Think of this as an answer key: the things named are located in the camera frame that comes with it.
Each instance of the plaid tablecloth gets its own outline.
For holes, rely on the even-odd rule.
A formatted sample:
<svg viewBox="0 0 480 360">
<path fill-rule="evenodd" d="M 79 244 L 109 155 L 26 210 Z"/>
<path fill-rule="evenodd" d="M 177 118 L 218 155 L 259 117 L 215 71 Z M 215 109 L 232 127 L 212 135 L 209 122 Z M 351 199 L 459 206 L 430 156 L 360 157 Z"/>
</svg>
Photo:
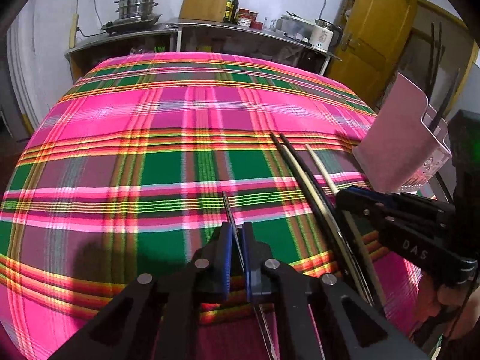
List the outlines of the plaid tablecloth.
<svg viewBox="0 0 480 360">
<path fill-rule="evenodd" d="M 335 272 L 268 135 L 285 133 L 319 174 L 310 144 L 340 188 L 368 186 L 351 148 L 373 120 L 342 84 L 271 62 L 187 52 L 103 62 L 52 108 L 4 195 L 2 325 L 28 359 L 47 358 L 138 274 L 183 267 L 226 220 L 222 191 L 276 258 L 308 275 Z M 387 316 L 408 332 L 418 272 L 363 232 Z M 234 280 L 226 304 L 203 309 L 199 358 L 264 355 L 242 286 Z"/>
</svg>

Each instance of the silver bolt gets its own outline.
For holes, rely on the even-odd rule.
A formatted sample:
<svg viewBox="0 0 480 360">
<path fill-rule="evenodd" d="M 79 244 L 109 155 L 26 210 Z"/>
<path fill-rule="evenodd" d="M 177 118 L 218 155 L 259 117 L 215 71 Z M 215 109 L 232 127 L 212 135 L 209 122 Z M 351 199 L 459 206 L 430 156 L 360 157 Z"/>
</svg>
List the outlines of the silver bolt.
<svg viewBox="0 0 480 360">
<path fill-rule="evenodd" d="M 207 268 L 210 265 L 210 261 L 207 259 L 197 259 L 195 260 L 195 266 L 199 269 Z"/>
<path fill-rule="evenodd" d="M 337 277 L 334 274 L 324 274 L 322 281 L 328 286 L 333 286 L 337 282 Z"/>
<path fill-rule="evenodd" d="M 153 280 L 153 277 L 151 274 L 141 274 L 137 277 L 137 281 L 140 284 L 148 284 Z"/>
<path fill-rule="evenodd" d="M 265 266 L 269 269 L 277 269 L 280 266 L 280 261 L 277 259 L 268 259 L 265 261 Z"/>
</svg>

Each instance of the pink container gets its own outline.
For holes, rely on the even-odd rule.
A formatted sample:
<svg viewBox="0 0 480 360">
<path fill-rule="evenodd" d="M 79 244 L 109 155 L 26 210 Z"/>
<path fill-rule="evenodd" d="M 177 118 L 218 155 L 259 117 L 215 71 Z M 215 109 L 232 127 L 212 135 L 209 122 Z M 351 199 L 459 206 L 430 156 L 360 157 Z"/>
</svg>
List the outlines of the pink container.
<svg viewBox="0 0 480 360">
<path fill-rule="evenodd" d="M 435 134 L 428 130 L 435 115 L 425 93 L 397 73 L 375 122 L 352 151 L 375 191 L 416 191 L 452 157 L 445 120 Z"/>
</svg>

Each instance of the white kettle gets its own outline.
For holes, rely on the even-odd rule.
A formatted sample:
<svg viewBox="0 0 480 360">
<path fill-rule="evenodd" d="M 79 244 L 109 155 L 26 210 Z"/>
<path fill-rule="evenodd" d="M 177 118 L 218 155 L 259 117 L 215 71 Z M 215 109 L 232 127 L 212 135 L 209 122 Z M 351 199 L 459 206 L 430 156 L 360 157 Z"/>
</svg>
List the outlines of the white kettle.
<svg viewBox="0 0 480 360">
<path fill-rule="evenodd" d="M 335 26 L 334 24 L 325 20 L 315 20 L 315 23 L 317 25 L 313 28 L 309 40 L 309 43 L 314 48 L 328 51 L 330 46 L 337 46 L 340 43 L 343 35 L 343 30 L 340 27 Z M 330 44 L 332 42 L 334 32 L 338 33 L 338 37 L 335 41 L 335 44 Z"/>
</svg>

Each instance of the yellow door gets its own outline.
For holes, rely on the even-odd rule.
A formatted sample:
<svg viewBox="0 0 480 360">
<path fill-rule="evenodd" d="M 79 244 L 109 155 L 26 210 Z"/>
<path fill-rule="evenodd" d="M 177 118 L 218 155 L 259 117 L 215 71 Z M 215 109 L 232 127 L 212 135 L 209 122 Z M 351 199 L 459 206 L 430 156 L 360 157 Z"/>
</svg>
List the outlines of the yellow door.
<svg viewBox="0 0 480 360">
<path fill-rule="evenodd" d="M 409 37 L 417 0 L 355 0 L 327 76 L 374 107 Z"/>
</svg>

